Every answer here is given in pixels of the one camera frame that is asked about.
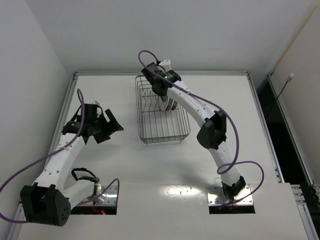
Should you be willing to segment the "clear glass plate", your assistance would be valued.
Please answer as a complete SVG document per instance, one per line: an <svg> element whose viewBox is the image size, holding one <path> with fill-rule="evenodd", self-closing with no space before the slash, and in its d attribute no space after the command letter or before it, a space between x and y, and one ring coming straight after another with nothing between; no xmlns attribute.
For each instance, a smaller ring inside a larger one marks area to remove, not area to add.
<svg viewBox="0 0 320 240"><path fill-rule="evenodd" d="M165 112L167 110L167 106L168 106L168 101L163 101L160 105L159 105L159 110L161 112Z"/></svg>

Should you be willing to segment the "green red rimmed plate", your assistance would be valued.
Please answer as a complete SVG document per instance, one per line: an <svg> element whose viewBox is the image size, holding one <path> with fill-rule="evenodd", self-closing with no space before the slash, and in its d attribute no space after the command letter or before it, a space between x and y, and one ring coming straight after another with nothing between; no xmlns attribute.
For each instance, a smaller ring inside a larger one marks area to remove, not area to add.
<svg viewBox="0 0 320 240"><path fill-rule="evenodd" d="M166 102L166 107L165 107L165 110L166 111L170 111L172 106L173 106L173 100L171 98L168 98L167 102Z"/></svg>
<svg viewBox="0 0 320 240"><path fill-rule="evenodd" d="M178 106L178 103L174 100L173 102L172 102L172 106L171 106L171 111L174 111L176 108L177 108L177 106Z"/></svg>

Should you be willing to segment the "teal patterned small plate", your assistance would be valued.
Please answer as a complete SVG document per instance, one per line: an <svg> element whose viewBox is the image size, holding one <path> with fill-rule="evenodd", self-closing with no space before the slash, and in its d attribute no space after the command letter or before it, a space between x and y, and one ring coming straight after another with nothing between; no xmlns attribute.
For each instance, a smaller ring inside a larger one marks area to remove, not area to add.
<svg viewBox="0 0 320 240"><path fill-rule="evenodd" d="M167 102L168 101L168 97L166 95L164 96L160 96L160 99L163 101L163 102Z"/></svg>

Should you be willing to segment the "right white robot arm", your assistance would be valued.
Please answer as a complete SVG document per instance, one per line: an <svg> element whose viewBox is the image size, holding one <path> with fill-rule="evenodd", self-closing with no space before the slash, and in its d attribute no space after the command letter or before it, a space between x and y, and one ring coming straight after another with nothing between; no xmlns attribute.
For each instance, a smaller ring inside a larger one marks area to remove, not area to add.
<svg viewBox="0 0 320 240"><path fill-rule="evenodd" d="M166 97L168 100L173 100L196 121L199 126L196 139L210 152L215 161L224 196L234 202L245 188L246 181L235 167L240 152L240 137L230 115L217 104L193 93L182 78L172 70L166 73L162 71L156 74L147 73L144 77L156 95L162 99ZM231 123L235 134L234 156L231 155L227 143L227 121Z"/></svg>

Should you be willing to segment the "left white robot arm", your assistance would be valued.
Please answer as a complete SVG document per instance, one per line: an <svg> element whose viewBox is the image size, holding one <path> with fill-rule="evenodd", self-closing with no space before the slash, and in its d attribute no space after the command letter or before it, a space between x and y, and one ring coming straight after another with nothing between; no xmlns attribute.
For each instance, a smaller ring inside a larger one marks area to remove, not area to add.
<svg viewBox="0 0 320 240"><path fill-rule="evenodd" d="M69 174L74 174L74 161L90 137L97 144L123 127L110 109L103 111L95 104L86 104L84 114L75 113L62 129L60 145L43 172L32 185L25 185L20 200L28 223L63 226L72 209L89 202L96 202L108 189L102 188L96 176L76 177L75 184L65 188Z"/></svg>

